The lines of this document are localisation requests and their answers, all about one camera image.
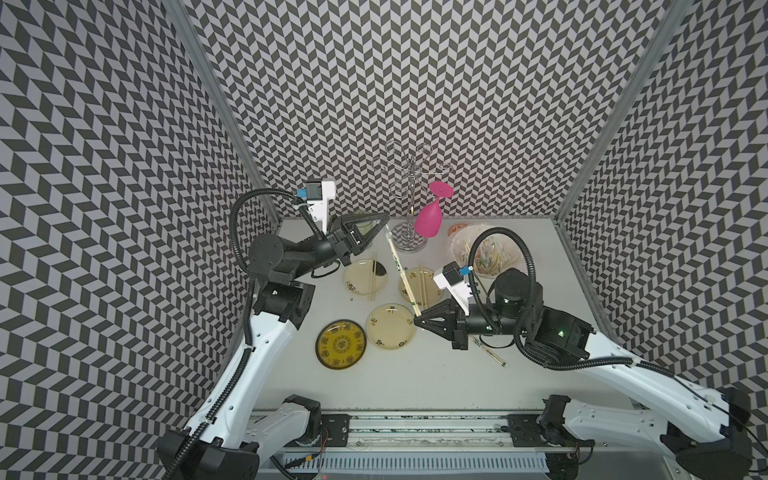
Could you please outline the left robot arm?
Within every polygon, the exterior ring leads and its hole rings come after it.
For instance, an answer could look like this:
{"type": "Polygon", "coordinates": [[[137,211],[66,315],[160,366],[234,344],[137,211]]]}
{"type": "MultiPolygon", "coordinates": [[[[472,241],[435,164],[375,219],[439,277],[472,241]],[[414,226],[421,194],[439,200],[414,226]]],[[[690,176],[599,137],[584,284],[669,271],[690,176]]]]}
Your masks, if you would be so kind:
{"type": "Polygon", "coordinates": [[[291,395],[259,420],[255,436],[246,430],[256,401],[282,351],[310,310],[314,286],[302,276],[334,262],[347,266],[363,253],[389,221],[386,213],[347,214],[328,232],[300,242],[262,234],[252,242],[242,338],[199,410],[179,430],[157,443],[167,479],[253,479],[287,444],[320,436],[321,405],[291,395]]]}

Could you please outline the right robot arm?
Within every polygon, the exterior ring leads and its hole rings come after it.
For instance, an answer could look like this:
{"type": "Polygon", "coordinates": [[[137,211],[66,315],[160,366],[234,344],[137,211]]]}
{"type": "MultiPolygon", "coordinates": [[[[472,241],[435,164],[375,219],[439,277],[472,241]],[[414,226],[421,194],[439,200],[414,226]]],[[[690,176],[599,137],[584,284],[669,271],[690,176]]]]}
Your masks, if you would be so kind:
{"type": "Polygon", "coordinates": [[[435,276],[448,299],[422,310],[417,327],[465,350],[471,337],[511,337],[523,355],[550,371],[581,373],[637,402],[605,408],[566,394],[551,394],[533,420],[511,415],[515,445],[560,446],[578,455],[600,441],[634,446],[673,459],[698,479],[744,479],[754,460],[747,424],[751,403],[734,388],[710,389],[636,356],[589,323],[543,303],[543,288],[511,268],[475,299],[462,270],[449,265],[435,276]]]}

